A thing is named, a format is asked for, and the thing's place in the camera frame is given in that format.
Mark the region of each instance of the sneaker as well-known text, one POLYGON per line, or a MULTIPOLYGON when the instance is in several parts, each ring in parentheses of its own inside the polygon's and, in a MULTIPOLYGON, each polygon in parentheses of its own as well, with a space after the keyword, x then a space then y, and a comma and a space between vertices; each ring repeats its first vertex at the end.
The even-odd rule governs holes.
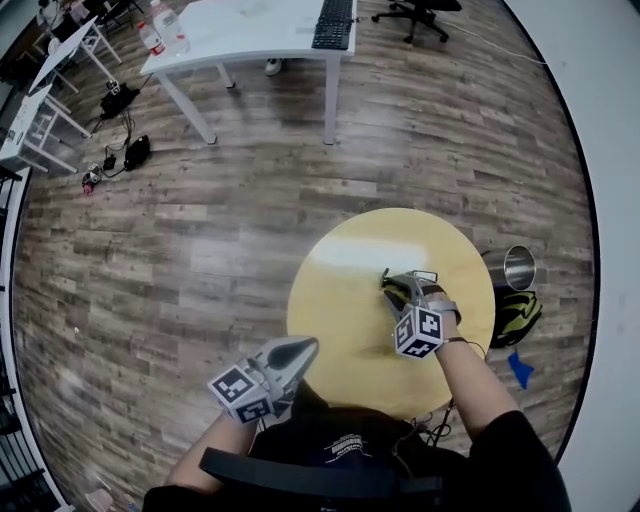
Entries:
POLYGON ((267 76, 275 76, 282 69, 282 59, 269 59, 264 67, 264 74, 267 76))

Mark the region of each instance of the keyboard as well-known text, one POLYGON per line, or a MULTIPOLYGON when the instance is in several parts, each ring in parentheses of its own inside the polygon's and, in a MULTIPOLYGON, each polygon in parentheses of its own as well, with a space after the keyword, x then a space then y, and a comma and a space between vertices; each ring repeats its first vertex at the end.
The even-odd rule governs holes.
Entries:
POLYGON ((311 48, 318 50, 346 50, 349 48, 349 33, 353 0, 324 0, 311 48))

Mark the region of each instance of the plastic bottle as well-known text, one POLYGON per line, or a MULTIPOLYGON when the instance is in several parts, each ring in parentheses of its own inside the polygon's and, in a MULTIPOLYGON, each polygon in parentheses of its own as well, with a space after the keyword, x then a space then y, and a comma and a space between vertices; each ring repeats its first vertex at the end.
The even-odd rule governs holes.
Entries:
POLYGON ((172 9, 160 0, 151 0, 151 16, 153 26, 171 53, 182 55, 189 51, 189 40, 180 26, 178 15, 172 9))
POLYGON ((160 55, 164 51, 164 43, 153 27, 142 21, 138 23, 138 30, 140 31, 140 39, 149 48, 151 55, 160 55))

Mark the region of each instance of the stainless steel cup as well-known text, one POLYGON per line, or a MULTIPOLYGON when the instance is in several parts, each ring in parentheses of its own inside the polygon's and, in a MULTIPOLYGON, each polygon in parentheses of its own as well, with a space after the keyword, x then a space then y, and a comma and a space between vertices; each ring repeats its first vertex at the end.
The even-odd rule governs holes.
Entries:
POLYGON ((536 261, 531 251, 522 245, 514 245, 504 251, 489 251, 482 256, 494 288, 513 288, 524 291, 536 277, 536 261))

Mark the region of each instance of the round yellow table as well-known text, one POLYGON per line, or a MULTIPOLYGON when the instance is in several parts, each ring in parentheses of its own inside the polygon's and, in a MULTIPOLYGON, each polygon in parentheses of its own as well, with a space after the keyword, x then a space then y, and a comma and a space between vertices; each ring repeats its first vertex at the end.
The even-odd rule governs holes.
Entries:
POLYGON ((287 330, 318 338, 306 379, 330 404, 410 419, 437 409, 451 392, 435 355, 417 360, 395 353, 395 322, 380 288, 386 267, 389 276, 436 272, 458 304, 461 334, 488 349, 495 303, 478 251, 448 222, 402 208, 353 217, 318 242, 293 283, 287 330))

